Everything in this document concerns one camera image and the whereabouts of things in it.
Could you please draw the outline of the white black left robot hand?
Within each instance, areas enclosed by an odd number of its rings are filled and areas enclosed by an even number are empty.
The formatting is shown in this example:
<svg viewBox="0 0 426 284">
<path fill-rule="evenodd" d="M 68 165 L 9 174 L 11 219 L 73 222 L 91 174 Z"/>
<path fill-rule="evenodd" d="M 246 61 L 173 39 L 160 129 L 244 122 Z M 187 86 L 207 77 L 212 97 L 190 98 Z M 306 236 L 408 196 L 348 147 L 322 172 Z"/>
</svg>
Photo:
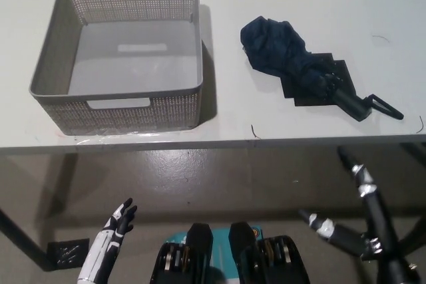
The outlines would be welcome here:
<svg viewBox="0 0 426 284">
<path fill-rule="evenodd" d="M 124 237 L 134 227 L 131 223 L 136 211 L 129 198 L 109 217 L 89 249 L 77 283 L 108 283 Z"/>
</svg>

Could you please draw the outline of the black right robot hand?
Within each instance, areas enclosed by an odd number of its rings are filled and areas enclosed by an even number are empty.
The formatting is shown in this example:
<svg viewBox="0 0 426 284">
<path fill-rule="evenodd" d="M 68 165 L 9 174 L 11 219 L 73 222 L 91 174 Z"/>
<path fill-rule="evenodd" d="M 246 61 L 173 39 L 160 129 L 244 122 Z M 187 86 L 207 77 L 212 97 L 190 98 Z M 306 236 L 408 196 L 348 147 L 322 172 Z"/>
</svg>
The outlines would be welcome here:
<svg viewBox="0 0 426 284">
<path fill-rule="evenodd" d="M 300 216 L 330 245 L 362 261 L 376 261 L 378 283 L 420 283 L 415 266 L 406 256 L 425 245 L 425 218 L 399 239 L 389 209 L 365 164 L 341 146 L 337 153 L 362 200 L 367 231 L 359 233 L 307 210 L 300 210 Z"/>
</svg>

